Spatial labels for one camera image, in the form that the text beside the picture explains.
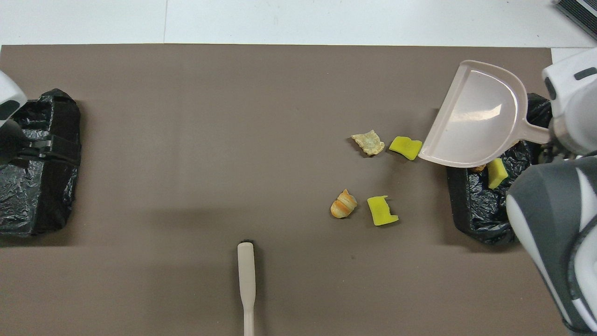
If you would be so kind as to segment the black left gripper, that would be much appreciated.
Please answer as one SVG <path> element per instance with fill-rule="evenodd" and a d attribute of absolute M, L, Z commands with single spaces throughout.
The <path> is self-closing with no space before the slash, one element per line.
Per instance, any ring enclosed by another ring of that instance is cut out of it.
<path fill-rule="evenodd" d="M 21 152 L 28 148 L 42 161 L 59 161 L 80 165 L 81 144 L 64 138 L 42 138 L 32 141 L 14 120 L 7 120 L 0 128 L 0 164 L 21 160 Z"/>

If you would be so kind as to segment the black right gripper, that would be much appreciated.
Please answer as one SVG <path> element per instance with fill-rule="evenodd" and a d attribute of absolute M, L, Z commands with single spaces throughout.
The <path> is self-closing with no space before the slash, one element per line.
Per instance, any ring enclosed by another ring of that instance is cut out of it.
<path fill-rule="evenodd" d="M 540 146 L 540 162 L 564 161 L 571 157 L 571 151 L 558 140 L 550 140 Z"/>

